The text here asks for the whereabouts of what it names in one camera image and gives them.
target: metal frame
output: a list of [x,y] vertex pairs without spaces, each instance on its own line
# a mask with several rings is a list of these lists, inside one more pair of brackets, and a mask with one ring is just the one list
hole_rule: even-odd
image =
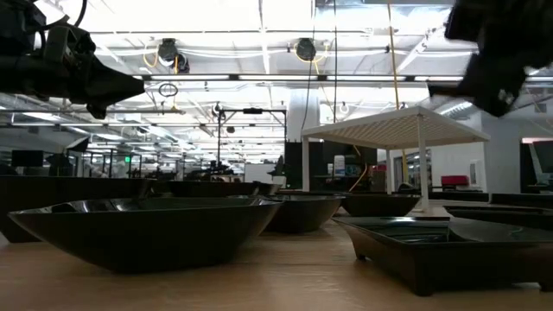
[[[234,117],[238,112],[242,112],[244,114],[263,114],[263,113],[269,113],[271,116],[275,117],[275,120],[279,123],[278,126],[282,126],[284,128],[284,141],[286,142],[286,136],[288,135],[288,112],[286,110],[266,110],[266,109],[256,109],[256,113],[250,112],[252,111],[251,108],[246,109],[220,109],[218,111],[217,115],[217,164],[221,161],[221,128],[223,125],[230,125],[233,126],[233,124],[227,124],[227,122]],[[231,113],[230,116],[228,116],[225,119],[225,122],[221,123],[222,119],[221,116],[223,113],[229,112]],[[278,120],[277,116],[275,116],[275,112],[281,112],[284,115],[284,124]],[[247,126],[255,127],[257,124],[247,124]]]

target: ceiling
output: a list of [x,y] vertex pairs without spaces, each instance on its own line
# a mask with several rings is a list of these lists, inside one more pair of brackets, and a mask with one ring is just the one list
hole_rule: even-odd
[[[180,52],[190,64],[190,74],[388,76],[393,74],[395,61],[398,75],[462,75],[475,46],[444,39],[443,24],[452,2],[394,1],[400,3],[391,7],[395,53],[390,51],[386,1],[377,0],[337,0],[335,17],[333,1],[324,0],[88,0],[80,27],[91,33],[97,44],[96,55],[105,65],[131,75],[171,74],[160,61],[155,62],[156,47],[163,38],[177,40]],[[36,4],[48,22],[54,22],[63,14],[76,17],[81,1],[39,0]],[[315,39],[316,65],[310,66],[296,56],[295,44],[300,38]],[[309,86],[311,96],[320,101],[322,124],[333,122],[334,102],[338,120],[396,109],[391,80],[341,81],[336,89],[333,82],[173,81],[179,90],[173,98],[165,98],[158,92],[160,83],[147,82],[146,94],[112,106],[114,111],[133,111],[110,113],[104,122],[116,124],[114,127],[84,126],[98,122],[85,113],[52,114],[58,121],[48,120],[49,113],[38,117],[17,115],[16,121],[78,124],[67,127],[123,138],[114,141],[95,137],[109,148],[120,142],[135,146],[158,143],[150,153],[186,151],[199,161],[213,159],[217,150],[217,118],[212,114],[217,103],[223,109],[289,110],[292,105],[305,105],[291,95],[291,90],[307,91]],[[407,105],[429,102],[423,82],[400,83],[397,96],[399,102]],[[40,108],[82,110],[70,104],[52,98]],[[447,110],[457,104],[445,100],[434,108],[441,106],[440,109]],[[21,109],[37,105],[26,99],[24,103],[3,106]],[[279,113],[237,113],[226,124],[227,127],[236,124],[235,131],[222,129],[223,142],[228,144],[223,146],[221,158],[253,162],[277,159],[283,152],[283,122],[283,114]]]

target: fluorescent light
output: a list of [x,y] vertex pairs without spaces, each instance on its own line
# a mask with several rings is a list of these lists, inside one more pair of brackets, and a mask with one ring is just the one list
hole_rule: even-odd
[[458,104],[458,105],[455,105],[449,109],[446,109],[442,112],[440,112],[441,115],[447,115],[448,113],[450,112],[453,112],[453,111],[462,111],[464,109],[467,109],[469,107],[471,107],[473,104],[471,103],[468,103],[468,102],[464,102],[464,103],[461,103],[461,104]]
[[111,127],[125,127],[125,126],[151,126],[151,124],[107,124],[107,126]]
[[81,130],[81,129],[74,128],[74,127],[69,127],[69,129],[74,130],[74,131],[76,131],[77,133],[80,133],[80,134],[85,134],[85,135],[90,134],[90,133],[87,132],[86,130]]
[[553,77],[528,77],[526,79],[528,82],[551,82],[553,81]]
[[102,137],[104,139],[107,139],[107,140],[123,140],[124,139],[119,135],[113,135],[113,134],[95,134],[95,135],[98,136],[98,137]]
[[23,113],[27,117],[36,117],[40,120],[46,120],[46,121],[60,121],[60,119],[56,116],[54,116],[51,113],[44,113],[44,112],[25,112]]
[[198,81],[208,81],[208,80],[229,80],[228,75],[218,75],[218,74],[156,74],[149,76],[152,80],[168,81],[168,80],[198,80]]
[[86,126],[86,127],[100,127],[104,126],[103,124],[60,124],[61,126]]
[[[393,81],[394,76],[358,76],[358,75],[339,75],[338,77],[328,76],[329,80],[334,81]],[[405,81],[407,77],[397,76],[397,81]]]
[[149,70],[149,69],[146,68],[146,67],[140,67],[140,68],[138,68],[138,69],[140,69],[140,70],[142,70],[142,71],[145,71],[146,73],[153,74],[152,71]]
[[429,81],[441,81],[441,82],[458,82],[462,81],[461,76],[418,76],[415,77],[415,81],[429,82]]
[[55,124],[46,123],[14,123],[12,126],[55,126]]
[[[312,75],[310,77],[311,79],[317,79],[316,75]],[[309,80],[308,75],[272,75],[272,74],[259,74],[259,75],[253,75],[253,74],[246,74],[246,75],[240,75],[239,79],[241,80],[271,80],[271,81],[288,81],[288,80],[294,80],[294,81],[307,81]]]
[[140,146],[138,148],[146,151],[156,151],[156,147],[152,147],[152,146]]
[[110,149],[87,149],[86,152],[109,153]]

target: table surface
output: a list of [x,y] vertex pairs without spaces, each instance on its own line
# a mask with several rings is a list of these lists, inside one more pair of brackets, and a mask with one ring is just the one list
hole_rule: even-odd
[[0,310],[552,310],[537,284],[418,297],[358,261],[334,222],[301,236],[264,234],[232,263],[120,276],[47,243],[0,246]]

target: dark oval tray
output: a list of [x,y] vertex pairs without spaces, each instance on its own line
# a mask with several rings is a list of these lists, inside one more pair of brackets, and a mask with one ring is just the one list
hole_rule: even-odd
[[74,177],[0,177],[0,232],[11,243],[39,240],[16,225],[8,213],[75,200],[142,198],[152,180]]
[[256,199],[89,200],[10,217],[89,263],[137,273],[224,263],[263,231],[280,205]]
[[225,198],[232,195],[274,194],[280,185],[261,182],[157,181],[152,192],[183,198]]
[[358,259],[400,276],[417,295],[435,289],[539,282],[553,289],[553,232],[471,219],[334,219]]
[[304,233],[319,229],[340,208],[343,197],[272,195],[283,205],[265,229],[268,232]]
[[535,207],[445,206],[455,217],[553,230],[553,211]]
[[402,217],[420,199],[410,194],[348,194],[342,206],[354,217]]

